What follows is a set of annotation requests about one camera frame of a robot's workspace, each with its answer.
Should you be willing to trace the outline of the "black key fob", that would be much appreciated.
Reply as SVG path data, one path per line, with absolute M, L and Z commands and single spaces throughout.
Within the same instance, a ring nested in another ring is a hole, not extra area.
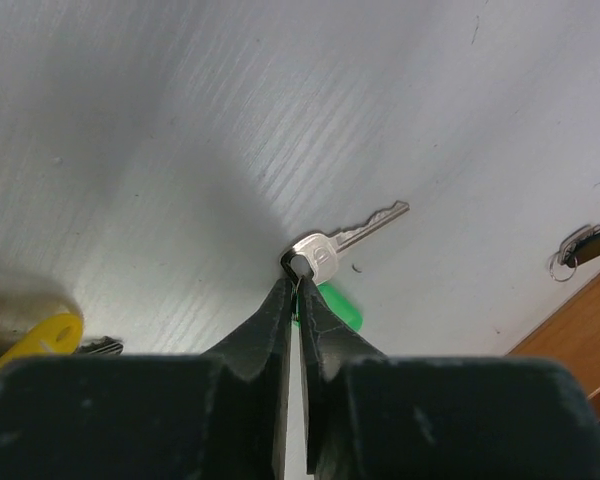
M 549 275 L 558 283 L 567 282 L 581 265 L 598 257 L 600 257 L 600 224 L 585 225 L 560 244 L 550 258 Z M 556 266 L 569 268 L 571 274 L 566 278 L 559 278 L 555 273 Z

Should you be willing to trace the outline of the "green key tag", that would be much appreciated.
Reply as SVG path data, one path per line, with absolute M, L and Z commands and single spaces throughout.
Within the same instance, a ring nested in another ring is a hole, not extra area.
M 354 226 L 330 234 L 321 231 L 306 233 L 281 255 L 281 267 L 295 283 L 303 274 L 309 274 L 327 306 L 345 325 L 359 332 L 364 323 L 362 313 L 330 281 L 338 272 L 342 257 L 354 245 L 409 211 L 408 202 L 396 200 Z

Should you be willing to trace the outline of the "wooden compartment tray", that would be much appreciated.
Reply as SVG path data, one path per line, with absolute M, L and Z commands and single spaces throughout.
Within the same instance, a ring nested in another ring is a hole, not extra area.
M 511 353 L 562 363 L 579 381 L 600 419 L 600 274 Z

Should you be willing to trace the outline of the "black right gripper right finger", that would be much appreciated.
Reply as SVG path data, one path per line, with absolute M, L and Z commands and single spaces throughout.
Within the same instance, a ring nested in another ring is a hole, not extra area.
M 389 356 L 296 289 L 317 479 L 600 479 L 600 426 L 561 364 Z

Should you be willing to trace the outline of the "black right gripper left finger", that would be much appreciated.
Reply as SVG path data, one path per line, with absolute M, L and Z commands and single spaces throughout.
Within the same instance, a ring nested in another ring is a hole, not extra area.
M 0 372 L 0 479 L 280 479 L 293 286 L 198 355 L 30 357 Z

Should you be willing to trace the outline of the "metal keyring with coloured keys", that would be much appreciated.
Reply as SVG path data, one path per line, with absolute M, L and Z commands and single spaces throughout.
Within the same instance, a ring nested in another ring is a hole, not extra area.
M 25 273 L 0 274 L 0 371 L 32 356 L 123 352 L 121 339 L 84 331 L 82 310 L 61 285 Z

